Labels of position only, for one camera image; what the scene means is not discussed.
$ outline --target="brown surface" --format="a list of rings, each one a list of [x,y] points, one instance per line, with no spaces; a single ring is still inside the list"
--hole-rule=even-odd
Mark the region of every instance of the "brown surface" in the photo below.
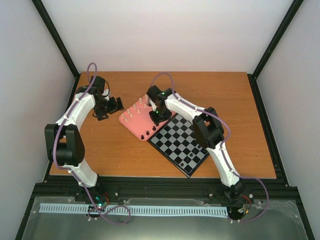
[[[111,95],[121,97],[124,107],[142,97],[157,72],[99,72],[110,84]],[[213,107],[231,129],[226,143],[237,171],[243,176],[276,178],[255,101],[245,72],[173,72],[175,90],[188,101]],[[82,73],[78,86],[87,85]],[[170,88],[161,76],[155,83]],[[122,111],[98,121],[89,113],[80,134],[85,159],[101,176],[185,177],[148,142],[137,139],[118,120]],[[52,166],[50,174],[67,174]],[[219,178],[209,156],[192,177]]]

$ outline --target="chessboard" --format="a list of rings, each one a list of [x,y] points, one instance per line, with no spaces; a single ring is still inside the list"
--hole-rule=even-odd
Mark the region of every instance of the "chessboard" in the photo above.
[[[188,178],[209,155],[197,144],[191,122],[177,113],[148,142]]]

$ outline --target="white perforated strip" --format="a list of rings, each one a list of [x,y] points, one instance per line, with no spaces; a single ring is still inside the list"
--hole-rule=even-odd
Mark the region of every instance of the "white perforated strip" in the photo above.
[[[102,212],[108,211],[116,205],[109,205]],[[216,206],[127,206],[130,208],[132,216],[146,217],[216,217],[225,218],[226,207]],[[39,213],[57,213],[57,214],[87,214],[92,209],[89,204],[59,204],[59,203],[41,203]],[[127,215],[128,211],[123,207],[118,207],[110,215]]]

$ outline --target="pink tray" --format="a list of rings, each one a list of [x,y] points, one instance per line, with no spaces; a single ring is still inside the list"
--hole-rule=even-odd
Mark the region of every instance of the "pink tray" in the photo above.
[[[167,121],[159,123],[159,126],[156,126],[149,116],[149,112],[152,111],[152,107],[148,106],[148,96],[145,95],[138,100],[134,105],[126,109],[123,114],[119,116],[119,121],[122,123],[130,132],[132,132],[138,139],[142,141],[148,140],[159,128],[161,128]]]

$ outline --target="white wall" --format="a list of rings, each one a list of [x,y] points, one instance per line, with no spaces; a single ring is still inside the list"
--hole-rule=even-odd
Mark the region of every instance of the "white wall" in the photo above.
[[[304,1],[258,78],[290,185],[320,239],[320,1]]]
[[[0,239],[14,239],[48,165],[44,128],[74,78],[30,0],[0,5]]]
[[[253,73],[292,0],[43,0],[76,67]]]

